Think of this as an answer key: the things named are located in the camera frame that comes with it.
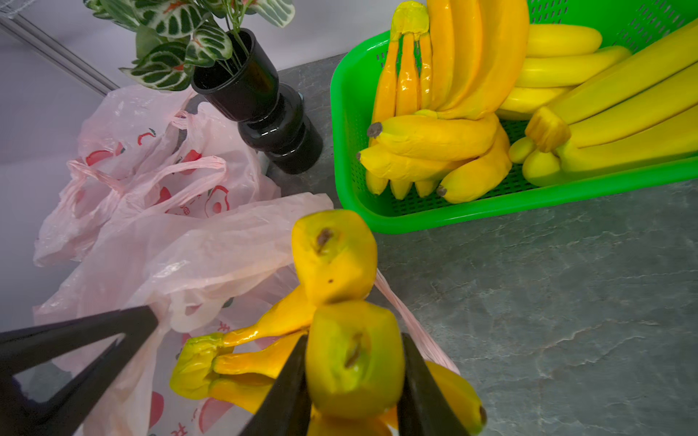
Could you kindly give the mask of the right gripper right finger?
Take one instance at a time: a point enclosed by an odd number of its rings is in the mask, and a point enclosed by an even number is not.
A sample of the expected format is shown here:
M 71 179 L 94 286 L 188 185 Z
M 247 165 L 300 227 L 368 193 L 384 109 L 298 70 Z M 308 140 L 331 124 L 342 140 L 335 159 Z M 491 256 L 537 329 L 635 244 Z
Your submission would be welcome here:
M 427 369 L 413 339 L 402 335 L 405 384 L 397 405 L 402 435 L 467 435 Z M 279 378 L 242 435 L 305 435 L 312 402 L 305 376 L 308 337 L 299 339 Z

